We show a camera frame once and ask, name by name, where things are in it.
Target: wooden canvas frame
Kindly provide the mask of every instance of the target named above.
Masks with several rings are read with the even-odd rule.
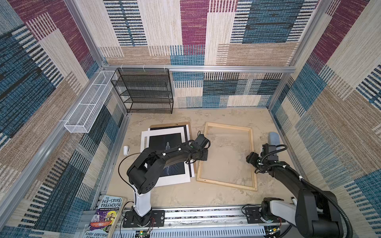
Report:
[[[226,129],[234,129],[234,130],[241,130],[241,131],[247,131],[249,132],[249,144],[250,144],[250,150],[254,151],[254,139],[253,139],[253,129],[250,127],[244,127],[244,126],[233,126],[233,125],[226,125],[226,124],[219,124],[219,123],[213,123],[213,122],[206,122],[205,123],[205,130],[204,130],[204,136],[208,138],[208,127],[213,126],[213,127],[219,127],[219,128],[226,128]],[[218,184],[222,186],[227,186],[227,187],[232,187],[232,188],[238,188],[238,189],[246,189],[246,190],[251,190],[251,191],[257,191],[257,176],[254,173],[254,166],[248,164],[248,166],[251,167],[251,178],[253,180],[253,186],[245,186],[245,185],[239,185],[239,184],[231,184],[231,183],[226,183],[226,182],[221,182],[221,181],[215,181],[211,179],[203,179],[201,178],[201,172],[202,172],[202,165],[204,161],[200,161],[199,163],[199,170],[197,173],[197,178],[196,180],[199,182],[204,182],[208,184]]]

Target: patterned wall panel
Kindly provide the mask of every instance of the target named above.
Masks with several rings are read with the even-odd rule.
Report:
[[[0,199],[97,65],[63,0],[0,0]]]
[[[281,73],[172,72],[174,107],[265,107],[281,77]]]
[[[70,237],[89,210],[123,119],[111,92],[88,134],[66,133],[0,236]]]
[[[332,1],[271,110],[297,165],[357,237],[381,234],[381,2]]]
[[[287,66],[317,3],[79,0],[78,6],[111,65]],[[204,77],[174,73],[174,107],[266,106],[279,80],[234,81],[237,76],[226,81],[226,77],[225,73]],[[200,83],[200,78],[221,81]]]

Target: black cable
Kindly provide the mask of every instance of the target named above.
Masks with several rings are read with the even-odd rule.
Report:
[[[263,171],[265,171],[265,172],[263,172],[263,171],[261,171],[261,170],[259,170],[259,168],[257,168],[255,171],[254,171],[254,173],[261,173],[261,174],[265,174],[266,173],[266,171],[267,171],[267,169],[269,169],[269,168],[271,168],[271,167],[275,167],[275,166],[282,166],[282,165],[278,165],[278,164],[272,164],[272,165],[269,165],[269,166],[266,166],[266,167],[264,167],[264,168],[260,168],[261,170],[263,170]]]
[[[267,168],[270,168],[270,167],[275,167],[275,166],[281,166],[283,167],[284,165],[279,165],[279,164],[272,164],[270,166],[267,166],[265,169]],[[351,222],[349,221],[349,218],[348,216],[345,214],[344,210],[338,205],[338,203],[333,200],[330,196],[328,196],[323,190],[321,190],[320,188],[310,184],[307,180],[305,180],[304,178],[302,178],[298,172],[296,172],[293,168],[291,168],[290,166],[284,166],[286,169],[290,170],[291,172],[293,172],[297,177],[299,177],[299,180],[304,183],[305,185],[307,185],[308,187],[312,188],[313,190],[315,190],[316,192],[318,192],[320,195],[322,195],[325,199],[327,199],[337,210],[338,212],[340,213],[341,217],[343,218],[344,220],[344,223],[347,227],[347,235],[345,236],[346,238],[352,238],[353,237],[353,229],[352,229],[352,225],[351,225]]]
[[[274,150],[274,151],[272,151],[272,152],[266,154],[265,156],[262,157],[260,163],[263,164],[263,161],[264,161],[265,158],[267,158],[267,156],[269,156],[269,155],[273,155],[273,154],[275,154],[275,153],[282,152],[282,151],[284,151],[284,150],[287,149],[287,145],[283,145],[283,144],[282,144],[282,145],[277,145],[276,147],[280,147],[280,146],[283,146],[284,148],[282,148],[282,149],[280,149],[280,150]]]
[[[243,205],[242,208],[241,208],[241,212],[242,212],[242,214],[245,215],[245,216],[246,216],[247,214],[243,212],[243,209],[244,209],[245,207],[247,207],[247,206],[254,206],[254,207],[258,207],[258,208],[260,208],[260,206],[253,205],[253,204],[245,204],[245,205]]]
[[[126,217],[126,214],[123,215],[123,210],[124,210],[124,208],[126,207],[126,205],[127,205],[128,203],[134,203],[134,202],[133,202],[133,201],[128,201],[128,202],[126,202],[126,204],[124,204],[124,206],[123,206],[123,208],[122,208],[122,217],[123,217],[123,220],[122,220],[122,222],[120,223],[120,227],[119,227],[120,237],[122,237],[122,224],[123,224],[124,218]]]
[[[287,232],[289,232],[291,230],[291,228],[292,228],[292,225],[290,223],[290,225],[285,229],[285,231],[282,234],[280,234],[280,236],[278,238],[282,238],[283,236],[285,236],[287,234]]]
[[[124,161],[125,159],[127,159],[128,157],[130,157],[130,156],[132,156],[132,155],[137,155],[137,154],[150,154],[150,153],[139,152],[139,153],[134,153],[134,154],[131,154],[131,155],[127,155],[124,159],[122,159],[122,161],[119,163],[119,166],[118,166],[118,174],[119,174],[119,177],[120,177],[126,184],[128,184],[128,186],[130,186],[130,187],[132,188],[132,190],[134,190],[135,201],[136,201],[136,191],[135,191],[134,187],[133,187],[130,183],[128,183],[126,180],[124,180],[124,178],[123,178],[123,177],[121,176],[121,174],[120,174],[119,169],[120,169],[120,165],[123,163],[123,161]]]

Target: white mesh basket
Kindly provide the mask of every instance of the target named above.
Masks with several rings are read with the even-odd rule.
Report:
[[[89,133],[111,89],[112,80],[117,80],[114,71],[101,71],[77,105],[65,128],[70,133]]]

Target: book cover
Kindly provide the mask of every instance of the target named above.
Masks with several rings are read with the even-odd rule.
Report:
[[[104,196],[85,232],[84,238],[111,237],[122,214],[124,199]]]

